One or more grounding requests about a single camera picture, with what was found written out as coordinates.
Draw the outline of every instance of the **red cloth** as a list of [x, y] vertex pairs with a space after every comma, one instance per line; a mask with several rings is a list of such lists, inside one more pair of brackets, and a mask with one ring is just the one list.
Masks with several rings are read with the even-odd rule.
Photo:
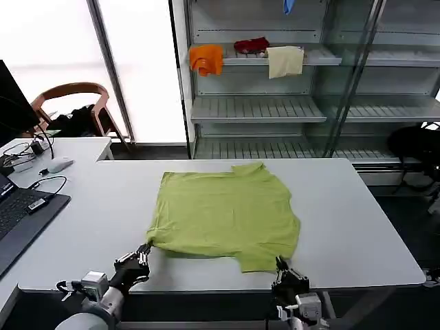
[[269, 41], [262, 36], [257, 39], [237, 41], [234, 44], [234, 49], [242, 54], [255, 54], [265, 52], [269, 45]]

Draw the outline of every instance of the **t-shirt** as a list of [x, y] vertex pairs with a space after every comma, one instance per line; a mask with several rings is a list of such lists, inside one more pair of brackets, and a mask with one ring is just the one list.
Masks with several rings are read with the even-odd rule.
[[164, 173], [147, 240], [164, 250], [233, 256], [242, 272], [274, 271], [290, 259], [300, 222], [291, 194], [263, 163], [231, 173]]

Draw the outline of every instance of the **white desk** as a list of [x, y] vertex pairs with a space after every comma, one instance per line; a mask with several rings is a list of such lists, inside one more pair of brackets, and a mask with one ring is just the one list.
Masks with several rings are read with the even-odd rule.
[[[89, 270], [113, 275], [114, 259], [145, 240], [164, 171], [228, 171], [247, 160], [103, 161], [72, 173], [69, 205], [0, 281], [0, 304], [21, 289], [52, 290]], [[425, 276], [346, 159], [265, 159], [292, 193], [301, 221], [292, 265], [316, 289], [415, 285]], [[47, 183], [56, 188], [57, 183]], [[240, 273], [233, 258], [166, 258], [153, 248], [151, 279], [133, 290], [269, 289], [270, 273]]]
[[[22, 142], [30, 143], [33, 139], [15, 139], [0, 148], [0, 155], [8, 148]], [[63, 175], [75, 173], [78, 167], [84, 167], [95, 164], [98, 160], [106, 158], [113, 159], [110, 150], [110, 137], [55, 137], [54, 139], [54, 155], [55, 157], [70, 157], [75, 163], [63, 171]], [[18, 146], [9, 153], [17, 153], [24, 149], [25, 145]], [[51, 157], [50, 150], [46, 150], [42, 155], [32, 161], [33, 167], [20, 172], [9, 175], [9, 178], [20, 187], [27, 187], [35, 182], [39, 177], [38, 173], [47, 168]]]
[[[0, 155], [3, 155], [3, 152], [22, 142], [31, 142], [33, 139], [15, 139], [5, 146], [0, 148]], [[75, 163], [72, 164], [69, 168], [66, 168], [62, 173], [62, 175], [66, 175], [69, 178], [67, 185], [70, 186], [70, 192], [72, 192], [72, 186], [74, 186], [75, 177], [80, 175], [80, 173], [87, 173], [87, 169], [90, 166], [93, 166], [98, 160], [104, 160], [106, 158], [113, 159], [113, 155], [110, 150], [111, 139], [110, 137], [56, 137], [54, 139], [54, 154], [56, 157], [67, 156], [75, 160]], [[14, 149], [12, 152], [19, 152], [20, 146], [17, 149]], [[47, 168], [47, 165], [50, 161], [50, 151], [47, 150], [36, 158], [32, 163], [33, 167], [25, 170], [21, 173], [13, 173], [9, 176], [9, 178], [20, 187], [28, 187], [30, 184], [40, 179], [39, 171], [44, 168]], [[59, 187], [59, 182], [48, 182], [41, 186], [41, 190], [46, 191], [55, 191], [57, 189], [57, 185]], [[18, 279], [6, 274], [2, 279], [0, 279], [0, 327], [4, 322], [4, 316], [8, 314], [8, 306], [5, 307], [6, 302], [9, 301], [13, 303], [14, 295], [13, 292], [17, 292]]]

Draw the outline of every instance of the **shelf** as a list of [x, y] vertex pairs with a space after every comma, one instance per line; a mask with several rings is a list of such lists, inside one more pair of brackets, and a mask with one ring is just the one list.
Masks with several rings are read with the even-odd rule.
[[[221, 45], [223, 47], [223, 65], [269, 65], [267, 58], [262, 54], [237, 53], [233, 45]], [[342, 58], [335, 56], [327, 48], [319, 44], [299, 45], [305, 49], [304, 65], [340, 65]]]
[[192, 110], [192, 122], [211, 123], [274, 123], [324, 122], [310, 96], [286, 97], [197, 97]]
[[[331, 105], [336, 114], [338, 107]], [[356, 96], [346, 122], [440, 121], [440, 103], [430, 96]]]
[[201, 138], [195, 159], [311, 158], [313, 150], [303, 137]]
[[353, 164], [400, 164], [399, 158], [388, 150], [385, 137], [343, 136], [333, 158], [347, 158]]
[[[354, 59], [347, 50], [344, 63]], [[440, 67], [440, 48], [401, 45], [374, 46], [365, 64], [367, 67]]]

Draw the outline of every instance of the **robotic hand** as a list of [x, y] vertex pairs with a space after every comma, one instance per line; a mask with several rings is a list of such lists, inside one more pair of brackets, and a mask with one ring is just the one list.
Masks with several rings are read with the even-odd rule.
[[110, 281], [104, 273], [89, 272], [81, 281], [59, 282], [56, 287], [66, 293], [63, 300], [76, 292], [86, 299], [82, 311], [60, 323], [56, 330], [115, 329], [130, 288], [149, 279], [147, 256], [150, 251], [151, 244], [143, 244], [136, 252], [117, 259], [114, 263], [116, 273]]
[[289, 269], [287, 263], [276, 258], [277, 277], [272, 284], [278, 317], [292, 330], [327, 330], [329, 324], [322, 318], [322, 304], [315, 292], [310, 292], [307, 277]]

